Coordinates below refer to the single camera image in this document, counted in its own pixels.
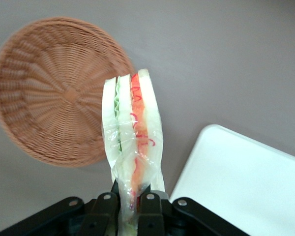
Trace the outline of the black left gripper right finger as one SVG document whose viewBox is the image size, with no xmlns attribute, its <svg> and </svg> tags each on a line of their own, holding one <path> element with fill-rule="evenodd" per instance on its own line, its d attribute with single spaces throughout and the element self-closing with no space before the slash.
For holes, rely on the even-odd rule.
<svg viewBox="0 0 295 236">
<path fill-rule="evenodd" d="M 164 219 L 158 194 L 146 192 L 140 196 L 138 236 L 164 236 Z"/>
</svg>

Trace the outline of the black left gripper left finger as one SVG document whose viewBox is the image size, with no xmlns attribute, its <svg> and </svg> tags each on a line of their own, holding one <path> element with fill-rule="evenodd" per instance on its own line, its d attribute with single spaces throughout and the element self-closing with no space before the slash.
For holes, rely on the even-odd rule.
<svg viewBox="0 0 295 236">
<path fill-rule="evenodd" d="M 82 236 L 116 236 L 118 234 L 119 193 L 115 181 L 111 191 L 100 194 L 88 204 L 89 211 L 81 225 Z"/>
</svg>

